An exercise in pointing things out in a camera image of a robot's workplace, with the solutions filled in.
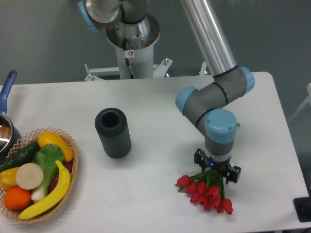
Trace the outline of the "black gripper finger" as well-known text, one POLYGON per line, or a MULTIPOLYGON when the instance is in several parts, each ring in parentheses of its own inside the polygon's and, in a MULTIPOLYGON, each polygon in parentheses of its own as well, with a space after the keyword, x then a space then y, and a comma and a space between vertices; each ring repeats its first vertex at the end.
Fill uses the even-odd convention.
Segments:
POLYGON ((205 172, 206 170, 206 154, 202 149, 197 149, 193 161, 201 168, 201 172, 205 172))
POLYGON ((225 169, 222 174, 225 178, 225 184, 229 183, 237 183, 240 175, 241 175, 242 168, 239 166, 229 166, 225 169))

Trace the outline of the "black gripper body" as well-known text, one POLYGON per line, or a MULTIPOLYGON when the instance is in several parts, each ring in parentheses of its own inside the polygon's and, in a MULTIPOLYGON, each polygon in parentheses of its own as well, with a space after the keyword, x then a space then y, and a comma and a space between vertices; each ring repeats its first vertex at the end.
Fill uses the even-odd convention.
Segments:
POLYGON ((217 170, 219 172, 227 170, 230 165, 231 155, 231 151, 222 155, 216 155, 210 151, 205 151, 203 171, 205 171, 207 168, 217 170))

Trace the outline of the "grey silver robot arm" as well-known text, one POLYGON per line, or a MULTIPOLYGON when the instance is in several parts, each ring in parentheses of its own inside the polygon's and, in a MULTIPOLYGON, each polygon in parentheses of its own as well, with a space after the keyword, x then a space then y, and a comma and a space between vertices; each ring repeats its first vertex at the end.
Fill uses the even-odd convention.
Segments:
MULTIPOLYGON (((248 93, 255 79, 249 69, 235 61, 211 2, 184 0, 181 4, 213 82, 202 89, 185 87, 177 94, 175 104, 205 137, 205 150, 195 153, 194 162, 236 183, 241 168, 231 166, 230 159, 237 120, 225 106, 248 93)), ((153 46, 160 29, 158 21, 146 12, 145 1, 81 0, 78 8, 90 30, 106 30, 116 49, 121 79, 155 76, 153 46)))

